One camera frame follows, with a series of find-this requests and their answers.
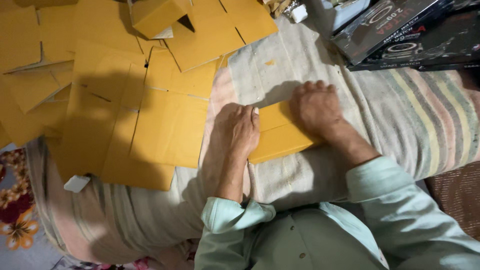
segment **yellow cardboard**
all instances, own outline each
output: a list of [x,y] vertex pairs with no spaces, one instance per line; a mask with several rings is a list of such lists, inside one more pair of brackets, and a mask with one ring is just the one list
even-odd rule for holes
[[29,112],[47,100],[60,86],[49,71],[20,71],[3,76],[23,113]]
[[85,39],[109,48],[142,53],[130,22],[128,4],[112,0],[79,0],[74,31]]
[[320,143],[297,127],[287,100],[260,109],[259,115],[260,141],[248,157],[253,164],[297,153]]
[[5,131],[5,129],[3,128],[3,126],[0,123],[0,149],[9,145],[11,142],[12,142],[12,140],[10,140],[10,137],[8,137],[7,132]]
[[64,177],[101,175],[119,108],[119,102],[72,85],[61,142]]
[[187,14],[188,0],[142,0],[131,6],[135,29],[152,39]]
[[256,0],[232,1],[195,1],[188,13],[195,33],[178,22],[172,24],[174,37],[165,42],[182,72],[278,31]]
[[0,72],[41,61],[35,7],[0,13]]
[[120,101],[130,65],[143,67],[144,62],[145,58],[141,53],[111,49],[79,40],[72,81],[74,84],[86,86],[87,91],[110,101]]
[[289,123],[261,132],[258,147],[248,160],[253,164],[261,163],[303,151],[315,143],[294,123]]
[[64,89],[60,90],[57,94],[53,96],[52,102],[55,101],[68,101],[70,99],[70,89],[72,85],[68,85]]
[[208,101],[145,89],[131,156],[147,162],[197,168]]
[[75,5],[47,7],[39,10],[43,56],[49,62],[73,60],[73,18]]
[[195,33],[175,22],[174,37],[165,40],[182,72],[245,46],[218,0],[198,1],[189,16]]
[[154,47],[148,65],[145,85],[176,93],[210,98],[216,62],[180,72],[168,49]]
[[129,157],[137,117],[136,112],[120,109],[100,179],[105,183],[168,191],[175,166]]
[[132,63],[128,73],[127,82],[125,83],[125,90],[121,99],[123,107],[140,110],[142,97],[144,94],[144,81],[147,69],[144,66],[139,66]]
[[65,124],[67,106],[68,101],[49,102],[33,109],[27,116],[61,133]]
[[0,122],[10,139],[18,146],[41,136],[47,128],[61,129],[64,107],[53,103],[55,102],[42,103],[24,114],[11,91],[3,83],[3,76],[0,78]]
[[278,31],[270,14],[256,0],[220,0],[245,44]]
[[158,39],[154,40],[146,40],[143,37],[137,37],[138,44],[140,45],[140,48],[142,49],[142,52],[145,56],[145,59],[148,61],[150,59],[150,51],[152,50],[153,46],[160,47],[161,46],[161,41]]

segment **wrist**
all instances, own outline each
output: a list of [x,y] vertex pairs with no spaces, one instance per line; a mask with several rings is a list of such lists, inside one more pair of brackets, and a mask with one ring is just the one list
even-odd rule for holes
[[327,143],[335,145],[339,141],[348,140],[356,132],[347,120],[341,119],[321,132],[321,137]]

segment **hand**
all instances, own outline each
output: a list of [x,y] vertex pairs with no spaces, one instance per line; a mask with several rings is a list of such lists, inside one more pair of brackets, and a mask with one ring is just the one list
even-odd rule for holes
[[327,141],[349,125],[343,118],[335,85],[326,86],[323,81],[296,87],[290,110],[307,132]]
[[342,115],[334,85],[306,82],[295,88],[290,110],[307,132],[322,137],[347,158],[354,168],[380,154],[363,139]]
[[229,115],[228,121],[228,154],[246,160],[257,148],[260,139],[258,108],[239,106]]

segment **bed sheet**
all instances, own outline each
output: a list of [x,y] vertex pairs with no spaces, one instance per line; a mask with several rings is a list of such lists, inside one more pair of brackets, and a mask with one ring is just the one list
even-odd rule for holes
[[[217,73],[199,169],[177,167],[168,192],[99,179],[79,194],[66,192],[51,159],[37,164],[48,156],[41,140],[28,145],[37,207],[59,248],[92,262],[124,263],[145,256],[165,265],[188,262],[194,245],[185,240],[202,234],[200,214],[218,183],[232,103],[264,107],[288,99],[307,80],[335,84],[347,120],[417,180],[479,159],[480,95],[466,90],[457,72],[351,73],[310,21],[291,24],[281,17],[276,23],[278,33],[240,49]],[[347,192],[343,164],[328,146],[249,164],[244,193],[277,210],[342,200]]]

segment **folded cardboard box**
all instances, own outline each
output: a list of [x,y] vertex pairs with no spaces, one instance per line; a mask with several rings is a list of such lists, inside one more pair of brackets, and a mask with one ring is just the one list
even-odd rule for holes
[[260,141],[248,157],[253,164],[298,153],[321,143],[294,123],[287,100],[260,109],[259,115]]
[[171,31],[192,6],[189,0],[128,0],[128,4],[133,27],[149,39],[163,38],[161,33]]

